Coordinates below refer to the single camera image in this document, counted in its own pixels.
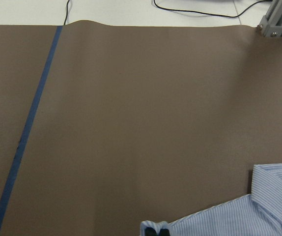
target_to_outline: white floor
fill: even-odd
[[[239,18],[164,11],[153,0],[71,0],[67,23],[92,20],[113,26],[255,27],[270,3],[259,3]],[[156,0],[167,8],[237,15],[256,0]],[[0,25],[62,25],[67,0],[0,0]]]

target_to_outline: blue and white striped fabric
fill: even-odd
[[[160,231],[162,222],[141,223]],[[282,236],[282,164],[255,165],[252,193],[168,225],[171,236]]]

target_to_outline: black wire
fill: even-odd
[[[166,11],[180,11],[180,12],[193,12],[193,13],[198,13],[198,14],[203,14],[203,15],[208,15],[208,16],[220,16],[220,17],[227,17],[227,18],[237,18],[239,16],[241,16],[242,14],[244,14],[249,8],[251,8],[252,6],[261,3],[261,2],[265,2],[265,1],[272,1],[272,0],[261,0],[261,1],[257,1],[253,4],[251,4],[249,7],[247,7],[242,13],[238,14],[237,16],[227,16],[227,15],[220,15],[220,14],[213,14],[213,13],[205,13],[205,12],[201,12],[201,11],[191,11],[191,10],[178,10],[178,9],[170,9],[170,8],[165,8],[165,7],[161,7],[159,6],[155,0],[154,4],[162,10],[166,10]]]
[[[63,25],[65,26],[66,25],[66,22],[67,22],[67,19],[68,19],[68,5],[69,5],[69,2],[70,2],[70,0],[68,0],[68,2],[67,2],[67,9],[66,9],[66,18],[64,19],[64,23],[63,23]]]

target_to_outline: blue tape strip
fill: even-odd
[[[56,33],[55,33],[55,36],[54,36],[54,39],[53,39],[53,42],[52,42],[52,46],[50,48],[50,51],[49,51],[49,54],[48,54],[48,57],[47,57],[47,60],[46,60],[45,66],[44,66],[44,70],[43,70],[41,79],[39,81],[39,84],[38,84],[38,87],[37,87],[31,108],[29,110],[28,118],[27,118],[27,121],[25,123],[17,151],[15,153],[15,156],[14,156],[14,159],[13,159],[13,162],[12,162],[12,166],[11,166],[10,172],[8,174],[7,181],[5,183],[5,186],[4,186],[4,189],[3,189],[3,192],[2,192],[2,196],[1,196],[1,199],[0,199],[0,229],[1,229],[1,226],[2,226],[4,214],[5,214],[7,206],[8,206],[8,202],[9,202],[10,195],[11,195],[11,192],[12,192],[12,189],[13,189],[13,185],[14,185],[15,179],[16,179],[17,174],[18,174],[18,170],[19,170],[19,167],[20,167],[22,156],[23,156],[25,147],[26,147],[27,142],[28,142],[28,136],[29,136],[29,133],[30,133],[32,125],[33,125],[33,121],[34,121],[34,118],[35,118],[35,115],[36,115],[37,107],[38,107],[40,98],[42,96],[42,92],[43,92],[43,89],[44,89],[44,86],[45,86],[45,83],[46,83],[46,80],[47,80],[47,76],[48,76],[52,61],[53,61],[53,57],[54,57],[54,54],[55,54],[55,50],[56,50],[56,47],[57,47],[57,43],[58,43],[58,40],[59,40],[59,37],[60,37],[61,30],[62,30],[62,26],[57,26]]]

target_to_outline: metal frame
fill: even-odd
[[[258,29],[265,37],[282,37],[282,0],[273,0]]]

